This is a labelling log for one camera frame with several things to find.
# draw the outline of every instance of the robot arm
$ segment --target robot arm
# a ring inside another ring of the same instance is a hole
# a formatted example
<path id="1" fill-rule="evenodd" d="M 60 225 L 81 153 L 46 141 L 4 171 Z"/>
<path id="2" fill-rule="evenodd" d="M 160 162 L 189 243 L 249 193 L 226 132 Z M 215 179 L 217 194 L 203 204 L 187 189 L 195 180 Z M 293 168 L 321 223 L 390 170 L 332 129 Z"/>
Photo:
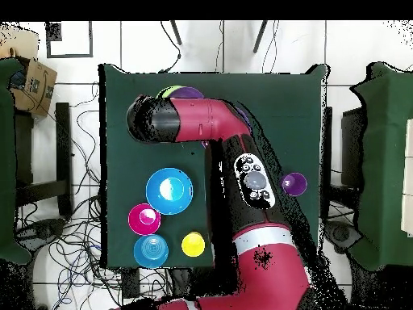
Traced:
<path id="1" fill-rule="evenodd" d="M 309 287 L 307 275 L 275 185 L 236 109 L 223 100 L 141 95 L 128 110 L 127 124 L 135 139 L 147 143 L 211 141 L 206 158 L 219 162 L 224 203 L 219 210 L 228 217 L 238 255 L 238 291 L 202 297 L 196 305 L 173 301 L 159 310 L 296 310 Z M 210 214 L 217 215 L 214 209 Z M 211 233 L 217 241 L 219 227 L 212 225 Z"/>

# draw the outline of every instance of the blue bowl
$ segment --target blue bowl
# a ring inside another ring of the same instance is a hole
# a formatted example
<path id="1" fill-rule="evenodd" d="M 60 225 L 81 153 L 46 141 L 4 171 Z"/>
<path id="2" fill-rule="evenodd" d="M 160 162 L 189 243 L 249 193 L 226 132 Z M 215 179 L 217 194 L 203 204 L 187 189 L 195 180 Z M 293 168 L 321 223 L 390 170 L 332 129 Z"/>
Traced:
<path id="1" fill-rule="evenodd" d="M 153 209 L 163 215 L 185 211 L 192 201 L 190 178 L 174 168 L 160 169 L 146 184 L 146 199 Z"/>
<path id="2" fill-rule="evenodd" d="M 168 244 L 163 237 L 150 234 L 138 239 L 133 248 L 136 262 L 147 269 L 161 267 L 168 259 Z"/>

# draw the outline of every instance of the yellow cup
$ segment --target yellow cup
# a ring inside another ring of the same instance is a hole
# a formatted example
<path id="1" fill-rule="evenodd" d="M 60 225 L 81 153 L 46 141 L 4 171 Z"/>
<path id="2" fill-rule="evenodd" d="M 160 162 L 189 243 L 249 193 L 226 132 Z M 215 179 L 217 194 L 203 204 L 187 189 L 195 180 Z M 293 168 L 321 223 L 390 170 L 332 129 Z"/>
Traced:
<path id="1" fill-rule="evenodd" d="M 199 257 L 205 249 L 205 241 L 198 232 L 191 232 L 183 238 L 181 247 L 188 257 Z"/>

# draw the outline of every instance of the pink cup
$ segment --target pink cup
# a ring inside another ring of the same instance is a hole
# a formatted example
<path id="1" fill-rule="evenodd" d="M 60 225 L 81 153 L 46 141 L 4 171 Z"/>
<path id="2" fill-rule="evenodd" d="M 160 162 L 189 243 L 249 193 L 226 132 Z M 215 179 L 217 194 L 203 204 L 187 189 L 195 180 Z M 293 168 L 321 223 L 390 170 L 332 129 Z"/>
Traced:
<path id="1" fill-rule="evenodd" d="M 129 212 L 127 222 L 133 232 L 145 236 L 153 234 L 161 226 L 161 214 L 149 204 L 141 203 Z"/>

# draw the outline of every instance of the dark green tablecloth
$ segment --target dark green tablecloth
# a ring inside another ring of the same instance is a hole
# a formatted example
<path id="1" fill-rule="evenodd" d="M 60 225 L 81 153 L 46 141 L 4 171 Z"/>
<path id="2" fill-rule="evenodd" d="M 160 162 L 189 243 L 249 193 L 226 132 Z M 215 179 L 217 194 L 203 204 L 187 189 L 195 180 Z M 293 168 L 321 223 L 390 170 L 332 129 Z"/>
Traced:
<path id="1" fill-rule="evenodd" d="M 14 58 L 0 60 L 0 258 L 26 264 L 31 254 L 15 242 L 16 148 L 15 107 L 9 81 L 23 67 Z"/>
<path id="2" fill-rule="evenodd" d="M 401 230 L 407 121 L 413 119 L 413 74 L 379 62 L 354 87 L 367 113 L 363 135 L 364 190 L 357 227 L 363 238 L 351 249 L 367 270 L 413 266 L 413 238 Z"/>
<path id="3" fill-rule="evenodd" d="M 259 120 L 286 173 L 300 172 L 308 181 L 298 198 L 317 241 L 319 217 L 319 138 L 321 80 L 326 67 L 309 74 L 215 74 L 215 73 L 123 73 L 104 66 L 100 82 L 106 83 L 107 165 L 107 266 L 137 267 L 133 246 L 139 236 L 129 229 L 127 214 L 146 202 L 145 186 L 158 169 L 174 167 L 187 173 L 194 184 L 191 205 L 176 216 L 162 216 L 157 231 L 169 245 L 165 266 L 211 266 L 204 187 L 204 152 L 200 142 L 145 145 L 127 132 L 126 112 L 138 94 L 156 96 L 167 86 L 192 86 L 208 98 L 241 101 Z M 181 240 L 196 230 L 206 240 L 201 257 L 189 258 Z"/>

